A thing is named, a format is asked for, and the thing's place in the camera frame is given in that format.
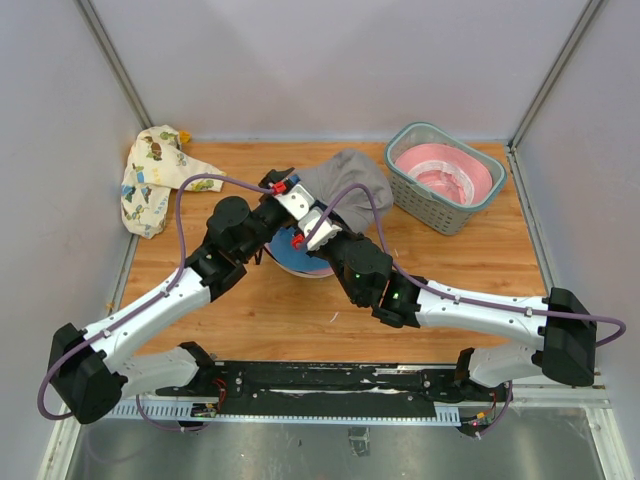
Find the blue hat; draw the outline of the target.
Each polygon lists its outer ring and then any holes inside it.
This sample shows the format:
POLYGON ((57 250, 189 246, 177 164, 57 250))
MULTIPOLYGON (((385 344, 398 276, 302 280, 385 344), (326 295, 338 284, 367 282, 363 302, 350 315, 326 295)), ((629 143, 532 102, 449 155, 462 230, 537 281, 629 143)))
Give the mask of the blue hat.
POLYGON ((292 245, 296 230, 293 227, 281 228, 268 244, 268 249, 275 260, 289 270, 311 273, 324 269, 326 262, 310 257, 305 250, 296 249, 292 245))

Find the grey hat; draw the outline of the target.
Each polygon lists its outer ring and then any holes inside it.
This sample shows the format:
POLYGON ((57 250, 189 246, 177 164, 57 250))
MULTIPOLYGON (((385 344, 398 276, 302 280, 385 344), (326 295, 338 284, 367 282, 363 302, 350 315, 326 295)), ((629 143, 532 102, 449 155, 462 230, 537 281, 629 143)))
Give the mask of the grey hat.
MULTIPOLYGON (((393 206, 393 194, 387 177, 368 155, 359 150, 341 150, 319 165, 296 169, 294 174, 306 190, 326 206, 354 184, 368 188, 379 217, 388 213, 393 206)), ((375 222, 369 199, 359 188, 348 192, 333 212, 355 233, 365 233, 375 222)))

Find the dusty pink hat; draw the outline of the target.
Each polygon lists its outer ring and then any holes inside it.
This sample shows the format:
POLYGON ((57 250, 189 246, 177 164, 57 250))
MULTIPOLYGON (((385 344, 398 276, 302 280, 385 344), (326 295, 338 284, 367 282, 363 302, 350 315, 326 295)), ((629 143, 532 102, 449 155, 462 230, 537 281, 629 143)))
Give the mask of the dusty pink hat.
POLYGON ((483 202, 493 188, 491 174, 484 164, 448 145, 414 146, 397 158, 395 166, 419 185, 464 206, 483 202))

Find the pink bucket hat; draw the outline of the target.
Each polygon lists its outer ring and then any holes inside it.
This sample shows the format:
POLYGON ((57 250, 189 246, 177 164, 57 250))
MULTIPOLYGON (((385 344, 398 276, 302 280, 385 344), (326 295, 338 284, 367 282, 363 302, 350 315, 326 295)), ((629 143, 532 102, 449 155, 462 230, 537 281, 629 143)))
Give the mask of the pink bucket hat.
POLYGON ((327 268, 315 269, 311 271, 303 271, 301 272, 301 275, 309 278, 326 278, 329 276, 333 276, 334 272, 330 267, 327 267, 327 268))

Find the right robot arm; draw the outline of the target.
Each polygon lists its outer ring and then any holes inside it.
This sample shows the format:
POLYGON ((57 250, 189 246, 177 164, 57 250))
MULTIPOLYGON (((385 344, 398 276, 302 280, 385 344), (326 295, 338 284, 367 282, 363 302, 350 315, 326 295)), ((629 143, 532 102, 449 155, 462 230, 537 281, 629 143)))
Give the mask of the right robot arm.
POLYGON ((457 328, 506 339, 498 347, 461 351, 452 378, 463 399, 537 375, 572 387, 594 383, 597 327, 567 289, 508 297, 406 277, 370 239, 344 231, 312 246, 310 255, 329 263, 349 300, 388 326, 457 328))

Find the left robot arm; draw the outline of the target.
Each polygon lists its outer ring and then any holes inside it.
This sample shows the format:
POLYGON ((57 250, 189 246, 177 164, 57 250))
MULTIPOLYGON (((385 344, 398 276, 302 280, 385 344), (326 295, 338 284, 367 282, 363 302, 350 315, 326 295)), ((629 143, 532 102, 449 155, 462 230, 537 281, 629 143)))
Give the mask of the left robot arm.
POLYGON ((250 209, 241 197, 220 201, 207 222, 201 245, 183 253, 178 268, 160 285, 122 310, 83 329, 68 323, 53 335, 48 370, 39 387, 40 414, 44 397, 54 388, 67 407, 67 417, 82 425, 98 421, 125 398, 163 387, 183 387, 190 394, 207 393, 214 371, 207 354, 193 343, 160 355, 139 356, 148 340, 187 314, 230 291, 245 275, 246 264, 292 221, 277 200, 290 186, 289 171, 270 171, 253 191, 260 204, 250 209))

